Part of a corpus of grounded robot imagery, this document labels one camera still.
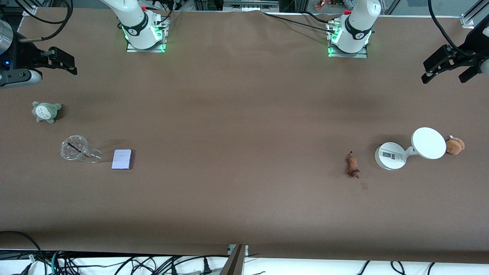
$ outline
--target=small rectangular box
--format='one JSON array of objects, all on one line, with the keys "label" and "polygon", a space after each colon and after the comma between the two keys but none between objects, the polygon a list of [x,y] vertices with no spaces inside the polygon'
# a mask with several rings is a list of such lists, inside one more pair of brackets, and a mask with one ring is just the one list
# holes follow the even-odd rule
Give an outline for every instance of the small rectangular box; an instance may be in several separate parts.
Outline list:
[{"label": "small rectangular box", "polygon": [[114,151],[114,158],[112,159],[113,170],[128,170],[131,165],[130,149],[117,149]]}]

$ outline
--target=brown plush toy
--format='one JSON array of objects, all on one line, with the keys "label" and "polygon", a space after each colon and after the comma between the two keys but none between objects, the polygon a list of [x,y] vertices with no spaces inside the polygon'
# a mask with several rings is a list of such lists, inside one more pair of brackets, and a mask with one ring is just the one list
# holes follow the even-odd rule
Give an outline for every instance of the brown plush toy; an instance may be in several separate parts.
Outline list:
[{"label": "brown plush toy", "polygon": [[446,141],[446,152],[451,155],[456,155],[465,149],[465,143],[456,137]]},{"label": "brown plush toy", "polygon": [[346,157],[346,161],[348,162],[348,170],[346,173],[350,175],[352,178],[360,178],[360,170],[358,169],[358,163],[356,162],[356,158],[352,156],[353,151],[351,151]]}]

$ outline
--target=round brown plush toy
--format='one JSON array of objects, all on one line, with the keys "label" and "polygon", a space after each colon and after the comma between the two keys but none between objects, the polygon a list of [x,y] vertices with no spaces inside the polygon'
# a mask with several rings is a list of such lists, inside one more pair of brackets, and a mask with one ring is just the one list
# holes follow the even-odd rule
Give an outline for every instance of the round brown plush toy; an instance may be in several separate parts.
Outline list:
[{"label": "round brown plush toy", "polygon": [[453,137],[446,141],[446,152],[452,155],[460,153],[465,149],[465,143],[456,137]]}]

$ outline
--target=green plush toy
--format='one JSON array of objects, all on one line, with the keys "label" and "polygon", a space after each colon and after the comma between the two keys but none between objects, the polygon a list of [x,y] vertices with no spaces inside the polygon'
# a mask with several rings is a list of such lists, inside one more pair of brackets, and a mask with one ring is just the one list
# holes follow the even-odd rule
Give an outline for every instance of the green plush toy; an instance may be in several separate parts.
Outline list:
[{"label": "green plush toy", "polygon": [[61,109],[61,104],[49,104],[49,103],[41,103],[38,101],[32,102],[32,113],[36,117],[37,122],[41,122],[43,120],[54,123],[54,118],[58,114],[58,110]]}]

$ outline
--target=stuffed animal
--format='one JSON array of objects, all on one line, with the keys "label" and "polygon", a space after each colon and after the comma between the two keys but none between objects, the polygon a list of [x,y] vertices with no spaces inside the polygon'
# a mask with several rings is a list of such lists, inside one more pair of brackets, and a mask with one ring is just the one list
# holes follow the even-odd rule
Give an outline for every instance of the stuffed animal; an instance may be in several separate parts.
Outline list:
[{"label": "stuffed animal", "polygon": [[32,106],[34,106],[32,113],[37,122],[45,120],[54,123],[54,118],[58,114],[58,110],[61,109],[61,104],[40,103],[38,101],[32,102]]},{"label": "stuffed animal", "polygon": [[465,143],[456,137],[446,141],[446,152],[451,155],[456,155],[465,149]]},{"label": "stuffed animal", "polygon": [[356,162],[356,158],[352,156],[353,151],[351,151],[347,156],[346,156],[346,161],[348,162],[348,170],[346,170],[346,173],[352,177],[352,178],[360,178],[360,170],[358,169],[358,164]]}]

